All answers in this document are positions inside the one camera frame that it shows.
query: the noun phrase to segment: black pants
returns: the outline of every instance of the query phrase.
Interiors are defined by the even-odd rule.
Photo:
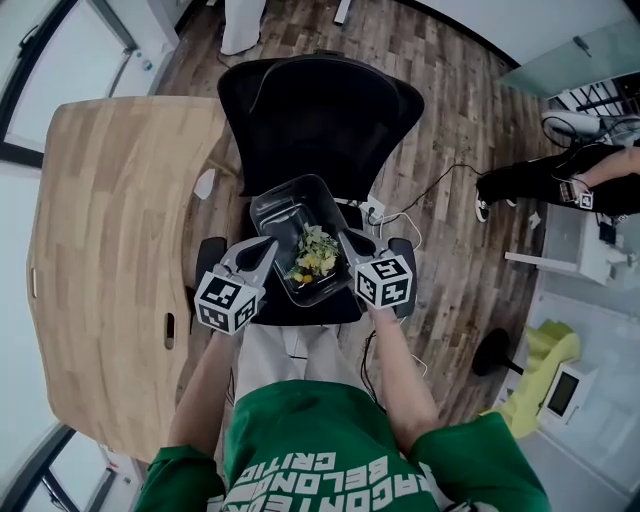
[[[596,145],[580,150],[568,149],[561,155],[520,162],[502,167],[480,178],[476,184],[480,198],[487,204],[503,199],[528,197],[546,203],[578,208],[565,203],[560,184],[576,174],[587,172],[622,146]],[[640,212],[640,175],[630,174],[593,187],[593,211],[606,215],[631,215]]]

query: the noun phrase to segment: small display screen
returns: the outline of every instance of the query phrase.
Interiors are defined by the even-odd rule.
[[[574,376],[563,372],[558,379],[558,385],[556,386],[547,407],[558,416],[562,416],[567,410],[567,406],[569,405],[571,397],[573,396],[573,393],[575,393],[579,383],[580,381]]]

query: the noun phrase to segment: wooden floor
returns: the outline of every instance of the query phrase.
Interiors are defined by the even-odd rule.
[[[501,88],[496,79],[508,67],[483,47],[447,25],[392,0],[353,0],[343,27],[332,23],[337,0],[269,0],[259,44],[243,55],[221,56],[222,12],[203,8],[189,22],[159,94],[216,96],[216,83],[227,66],[267,57],[339,50],[414,85],[426,108],[419,124],[388,159],[372,191],[396,212],[407,206],[454,162],[478,172],[517,160],[552,154],[539,127],[538,100]],[[217,148],[239,168],[237,149],[228,133]],[[521,201],[516,209],[500,204],[487,224],[474,214],[476,176],[458,168],[409,213],[420,228],[417,251],[418,300],[403,324],[413,354],[428,365],[426,379],[445,424],[473,418],[493,401],[504,378],[483,379],[470,373],[475,348],[495,327],[519,339],[531,301],[535,272],[504,260],[505,251],[539,254],[544,224],[528,229],[538,207]],[[193,280],[197,247],[206,236],[237,238],[243,200],[240,184],[220,175],[209,199],[194,199],[184,240],[185,273]],[[416,240],[400,220],[385,236]],[[342,326],[341,347],[359,367],[364,338],[372,326],[365,316]],[[195,328],[193,357],[185,379],[206,344]],[[377,384],[375,357],[370,362]]]

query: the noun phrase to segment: black round object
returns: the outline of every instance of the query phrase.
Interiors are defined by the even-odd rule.
[[[473,356],[471,369],[473,373],[483,377],[505,366],[507,350],[509,348],[509,335],[504,329],[494,329],[481,342]]]

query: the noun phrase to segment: chair backrest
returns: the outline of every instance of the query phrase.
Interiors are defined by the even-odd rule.
[[[239,64],[220,78],[218,94],[248,196],[317,174],[334,197],[366,200],[385,160],[424,110],[412,86],[325,54]]]

